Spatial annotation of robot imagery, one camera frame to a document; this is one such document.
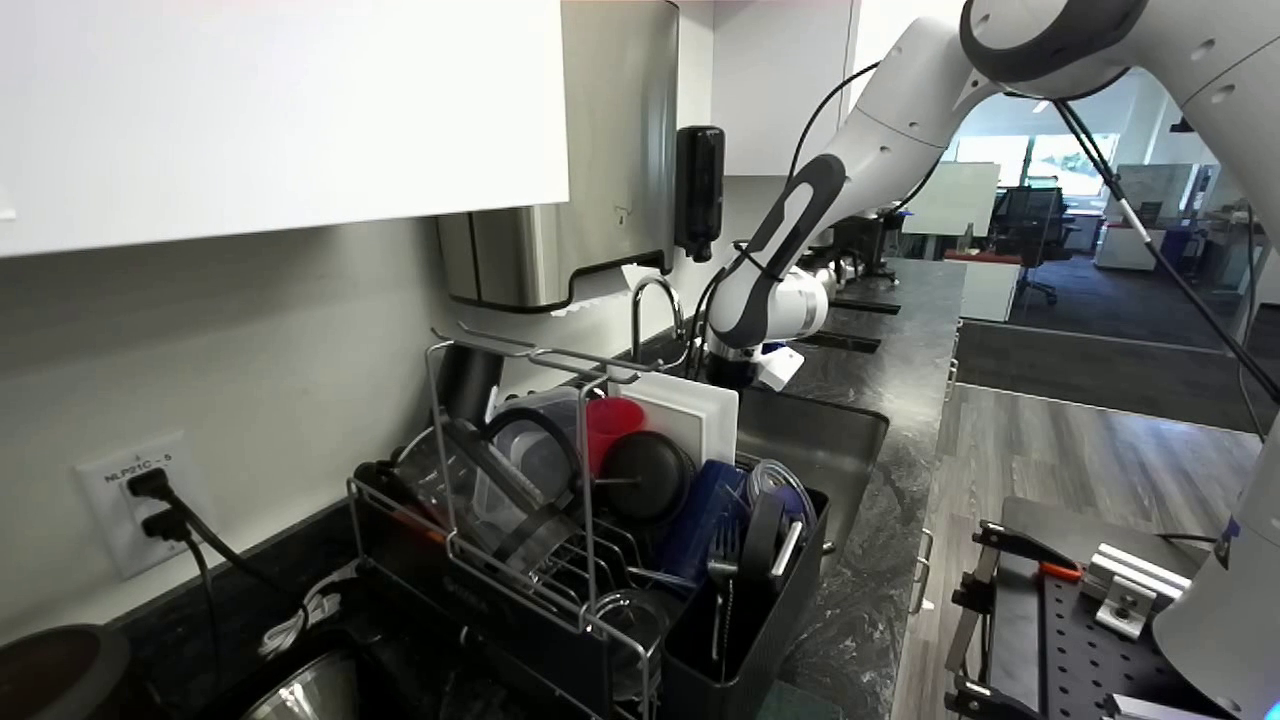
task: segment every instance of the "sink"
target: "sink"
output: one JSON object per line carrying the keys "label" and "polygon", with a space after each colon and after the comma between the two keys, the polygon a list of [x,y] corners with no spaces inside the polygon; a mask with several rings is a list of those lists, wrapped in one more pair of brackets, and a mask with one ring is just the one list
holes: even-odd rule
{"label": "sink", "polygon": [[876,412],[756,389],[738,394],[738,464],[778,462],[823,493],[826,541],[851,531],[884,438],[889,419]]}

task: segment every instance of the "white cabinet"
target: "white cabinet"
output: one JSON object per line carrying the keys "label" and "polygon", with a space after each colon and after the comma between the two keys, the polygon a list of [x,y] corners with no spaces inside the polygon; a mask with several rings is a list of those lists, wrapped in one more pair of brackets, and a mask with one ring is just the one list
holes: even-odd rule
{"label": "white cabinet", "polygon": [[552,203],[560,0],[2,0],[0,257]]}
{"label": "white cabinet", "polygon": [[[728,175],[782,175],[816,100],[849,74],[861,0],[714,0],[713,111]],[[826,111],[806,150],[836,137]]]}

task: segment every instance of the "white wall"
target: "white wall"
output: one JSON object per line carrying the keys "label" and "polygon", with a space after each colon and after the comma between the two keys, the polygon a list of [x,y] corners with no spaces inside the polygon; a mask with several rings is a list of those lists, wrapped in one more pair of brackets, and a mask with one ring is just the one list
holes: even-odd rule
{"label": "white wall", "polygon": [[680,0],[680,127],[713,123],[714,96],[714,8],[713,0]]}
{"label": "white wall", "polygon": [[930,17],[961,30],[961,8],[964,0],[861,0],[857,47],[849,69],[884,62],[915,17]]}
{"label": "white wall", "polygon": [[181,428],[234,549],[333,506],[418,416],[427,274],[418,225],[0,266],[0,642],[191,576],[114,579],[76,462]]}

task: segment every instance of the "plug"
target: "plug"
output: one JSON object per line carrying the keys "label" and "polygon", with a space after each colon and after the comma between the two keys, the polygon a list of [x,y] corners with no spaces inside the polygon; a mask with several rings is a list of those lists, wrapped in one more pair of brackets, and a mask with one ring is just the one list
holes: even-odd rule
{"label": "plug", "polygon": [[139,525],[146,536],[155,536],[155,541],[191,541],[191,528],[189,528],[189,518],[185,512],[176,512],[176,510],[164,510],[164,512],[152,512],[152,518],[142,518],[142,525]]}
{"label": "plug", "polygon": [[146,471],[133,477],[133,479],[126,479],[126,498],[152,498],[152,499],[159,499],[159,506],[173,506],[173,499],[176,499],[164,467],[146,467]]}

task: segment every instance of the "robotic arm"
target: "robotic arm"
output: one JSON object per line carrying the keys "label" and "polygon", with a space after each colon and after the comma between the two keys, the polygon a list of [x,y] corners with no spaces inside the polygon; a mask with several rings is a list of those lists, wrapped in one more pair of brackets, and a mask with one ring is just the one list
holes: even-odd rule
{"label": "robotic arm", "polygon": [[915,22],[864,88],[836,140],[811,158],[728,269],[713,333],[730,348],[791,346],[826,321],[826,294],[796,269],[811,236],[843,217],[907,202],[946,153],[961,122],[994,88],[973,74],[961,35]]}
{"label": "robotic arm", "polygon": [[[1280,232],[1280,12],[1271,0],[969,0],[961,30],[915,22],[836,140],[772,203],[713,301],[728,348],[791,346],[823,327],[823,283],[796,274],[811,236],[904,203],[961,122],[990,94],[1073,100],[1131,64],[1177,96]],[[1233,569],[1157,617],[1164,657],[1237,715],[1280,713],[1280,426],[1242,498]]]}

